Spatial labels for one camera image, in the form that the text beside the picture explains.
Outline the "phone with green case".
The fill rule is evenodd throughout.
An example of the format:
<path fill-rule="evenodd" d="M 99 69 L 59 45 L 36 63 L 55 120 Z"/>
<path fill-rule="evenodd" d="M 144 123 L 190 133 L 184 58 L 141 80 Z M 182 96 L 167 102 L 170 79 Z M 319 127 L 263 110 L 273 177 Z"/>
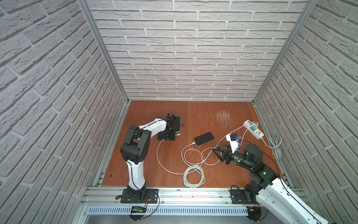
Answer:
<path fill-rule="evenodd" d="M 179 133 L 181 129 L 181 117 L 176 116 L 172 125 L 172 130 L 176 133 Z"/>

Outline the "phone with pink case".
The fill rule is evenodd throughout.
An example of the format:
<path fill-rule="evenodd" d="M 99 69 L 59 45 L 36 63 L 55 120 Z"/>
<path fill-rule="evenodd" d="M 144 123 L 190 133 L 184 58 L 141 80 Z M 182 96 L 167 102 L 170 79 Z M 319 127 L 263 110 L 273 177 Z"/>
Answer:
<path fill-rule="evenodd" d="M 211 132 L 207 132 L 197 137 L 194 137 L 194 143 L 196 144 L 196 146 L 202 146 L 214 140 L 215 137 Z"/>

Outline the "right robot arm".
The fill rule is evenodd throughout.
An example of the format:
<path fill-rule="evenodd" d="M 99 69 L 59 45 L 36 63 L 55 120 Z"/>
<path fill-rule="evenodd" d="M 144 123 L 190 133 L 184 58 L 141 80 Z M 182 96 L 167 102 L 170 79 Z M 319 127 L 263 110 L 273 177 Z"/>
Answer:
<path fill-rule="evenodd" d="M 265 153 L 255 144 L 248 144 L 243 153 L 226 148 L 212 152 L 227 165 L 235 163 L 249 171 L 252 181 L 244 188 L 244 198 L 258 203 L 274 214 L 284 224 L 328 224 L 283 182 L 279 174 L 263 162 Z"/>

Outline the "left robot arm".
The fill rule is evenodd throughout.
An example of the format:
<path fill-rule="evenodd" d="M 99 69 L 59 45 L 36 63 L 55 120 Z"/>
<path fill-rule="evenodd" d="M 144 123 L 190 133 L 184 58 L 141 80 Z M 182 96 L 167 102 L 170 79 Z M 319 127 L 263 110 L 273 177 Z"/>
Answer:
<path fill-rule="evenodd" d="M 129 183 L 126 192 L 130 196 L 140 200 L 145 197 L 144 160 L 149 152 L 151 138 L 157 136 L 158 140 L 175 141 L 180 127 L 181 117 L 169 113 L 145 125 L 129 128 L 120 153 L 128 166 Z"/>

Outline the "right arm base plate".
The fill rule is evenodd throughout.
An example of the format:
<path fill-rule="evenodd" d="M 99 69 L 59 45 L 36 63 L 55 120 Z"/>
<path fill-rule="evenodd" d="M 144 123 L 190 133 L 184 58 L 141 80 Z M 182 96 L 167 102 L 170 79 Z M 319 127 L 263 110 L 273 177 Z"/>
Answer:
<path fill-rule="evenodd" d="M 232 204 L 257 204 L 256 201 L 256 190 L 251 189 L 231 189 L 230 198 Z"/>

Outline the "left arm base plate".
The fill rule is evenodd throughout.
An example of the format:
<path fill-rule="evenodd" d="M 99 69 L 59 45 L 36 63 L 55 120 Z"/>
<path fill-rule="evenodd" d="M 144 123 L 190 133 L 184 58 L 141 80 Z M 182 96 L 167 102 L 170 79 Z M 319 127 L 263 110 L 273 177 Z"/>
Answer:
<path fill-rule="evenodd" d="M 121 203 L 146 203 L 156 204 L 158 202 L 159 189 L 135 190 L 126 188 L 121 195 Z"/>

